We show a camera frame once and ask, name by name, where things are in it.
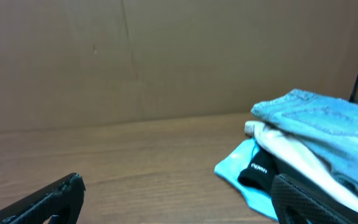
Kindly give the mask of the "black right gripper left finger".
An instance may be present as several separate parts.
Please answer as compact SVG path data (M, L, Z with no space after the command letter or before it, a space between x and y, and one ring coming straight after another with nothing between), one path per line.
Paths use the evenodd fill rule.
M75 224L85 197L77 173L68 174L0 210L0 224Z

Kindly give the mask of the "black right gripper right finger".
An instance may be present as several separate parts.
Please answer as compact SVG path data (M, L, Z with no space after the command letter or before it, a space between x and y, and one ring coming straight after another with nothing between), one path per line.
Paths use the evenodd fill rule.
M275 176L270 193L279 223L358 224L358 212L289 175Z

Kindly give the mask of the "light blue denim shorts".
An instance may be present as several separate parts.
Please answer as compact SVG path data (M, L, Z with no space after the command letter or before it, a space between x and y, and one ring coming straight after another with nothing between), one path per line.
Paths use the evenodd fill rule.
M341 98L294 89L262 101L252 114L294 134L329 164L334 179L358 193L358 105Z

